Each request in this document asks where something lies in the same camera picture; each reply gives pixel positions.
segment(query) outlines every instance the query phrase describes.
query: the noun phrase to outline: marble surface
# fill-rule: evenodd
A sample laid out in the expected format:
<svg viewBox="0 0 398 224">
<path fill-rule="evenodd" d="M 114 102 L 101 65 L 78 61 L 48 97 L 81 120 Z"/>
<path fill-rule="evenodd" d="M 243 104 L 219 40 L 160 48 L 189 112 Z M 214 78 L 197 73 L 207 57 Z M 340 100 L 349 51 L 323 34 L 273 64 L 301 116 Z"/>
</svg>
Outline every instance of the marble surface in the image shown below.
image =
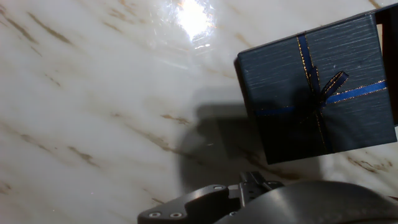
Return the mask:
<svg viewBox="0 0 398 224">
<path fill-rule="evenodd" d="M 394 2 L 0 0 L 0 222 L 136 223 L 242 170 L 398 196 L 397 143 L 268 166 L 233 65 Z"/>
</svg>

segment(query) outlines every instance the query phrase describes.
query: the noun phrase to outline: gift box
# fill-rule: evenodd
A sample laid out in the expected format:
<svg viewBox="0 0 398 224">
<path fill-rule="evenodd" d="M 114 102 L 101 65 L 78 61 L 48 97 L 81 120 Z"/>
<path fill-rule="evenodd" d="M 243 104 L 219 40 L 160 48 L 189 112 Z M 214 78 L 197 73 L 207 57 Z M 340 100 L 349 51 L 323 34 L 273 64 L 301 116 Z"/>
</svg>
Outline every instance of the gift box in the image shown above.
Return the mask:
<svg viewBox="0 0 398 224">
<path fill-rule="evenodd" d="M 397 46 L 398 4 L 239 53 L 268 163 L 396 142 Z"/>
</svg>

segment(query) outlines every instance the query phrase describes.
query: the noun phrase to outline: screw hole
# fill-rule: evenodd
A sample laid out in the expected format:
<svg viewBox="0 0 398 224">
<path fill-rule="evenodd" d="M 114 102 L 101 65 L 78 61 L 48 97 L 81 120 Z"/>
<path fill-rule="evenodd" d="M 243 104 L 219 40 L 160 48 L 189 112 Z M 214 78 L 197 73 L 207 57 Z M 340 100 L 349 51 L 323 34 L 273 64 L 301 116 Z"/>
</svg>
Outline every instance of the screw hole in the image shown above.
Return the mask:
<svg viewBox="0 0 398 224">
<path fill-rule="evenodd" d="M 161 215 L 160 212 L 152 212 L 152 213 L 149 214 L 149 217 L 156 218 L 156 217 L 159 217 L 160 215 Z"/>
<path fill-rule="evenodd" d="M 172 217 L 172 218 L 180 218 L 180 217 L 182 217 L 182 213 L 175 212 L 175 213 L 171 214 L 170 217 Z"/>
</svg>

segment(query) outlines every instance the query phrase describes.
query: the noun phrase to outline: blue ribbon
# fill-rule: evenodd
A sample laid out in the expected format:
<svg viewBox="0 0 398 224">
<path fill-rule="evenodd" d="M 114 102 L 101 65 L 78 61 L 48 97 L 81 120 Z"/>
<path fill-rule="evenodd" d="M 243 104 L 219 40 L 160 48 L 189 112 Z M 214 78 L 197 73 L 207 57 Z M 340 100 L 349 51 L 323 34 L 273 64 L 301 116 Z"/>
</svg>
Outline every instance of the blue ribbon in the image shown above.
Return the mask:
<svg viewBox="0 0 398 224">
<path fill-rule="evenodd" d="M 313 66 L 305 34 L 297 36 L 297 40 L 303 60 L 305 75 L 312 93 L 311 99 L 307 102 L 305 107 L 306 110 L 308 110 L 307 117 L 313 114 L 315 115 L 325 148 L 329 153 L 332 153 L 333 148 L 327 135 L 327 128 L 325 121 L 323 120 L 322 109 L 331 103 L 337 103 L 340 101 L 356 98 L 358 96 L 367 95 L 375 91 L 383 90 L 387 88 L 387 83 L 386 81 L 379 81 L 368 86 L 361 86 L 354 90 L 348 90 L 343 93 L 335 94 L 337 90 L 344 85 L 349 77 L 347 74 L 345 74 L 345 72 L 339 72 L 321 90 L 319 84 L 318 68 Z M 293 112 L 295 109 L 297 109 L 296 106 L 287 106 L 285 108 L 273 110 L 256 110 L 255 114 L 257 116 L 270 116 Z"/>
</svg>

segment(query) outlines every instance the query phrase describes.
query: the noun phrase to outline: black mechanical part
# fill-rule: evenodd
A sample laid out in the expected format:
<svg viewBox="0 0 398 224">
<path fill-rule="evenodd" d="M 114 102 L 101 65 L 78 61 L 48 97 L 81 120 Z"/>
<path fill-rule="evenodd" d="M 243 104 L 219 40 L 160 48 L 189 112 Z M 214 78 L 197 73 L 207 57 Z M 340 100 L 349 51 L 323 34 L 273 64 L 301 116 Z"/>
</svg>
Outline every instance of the black mechanical part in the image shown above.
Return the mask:
<svg viewBox="0 0 398 224">
<path fill-rule="evenodd" d="M 138 216 L 138 224 L 398 224 L 398 202 L 340 182 L 302 182 L 284 187 L 258 172 L 241 183 L 211 185 Z"/>
<path fill-rule="evenodd" d="M 302 182 L 272 190 L 216 224 L 398 223 L 397 202 L 340 182 Z"/>
<path fill-rule="evenodd" d="M 229 198 L 227 187 L 210 185 L 142 212 L 138 224 L 212 224 L 239 208 L 239 198 Z"/>
</svg>

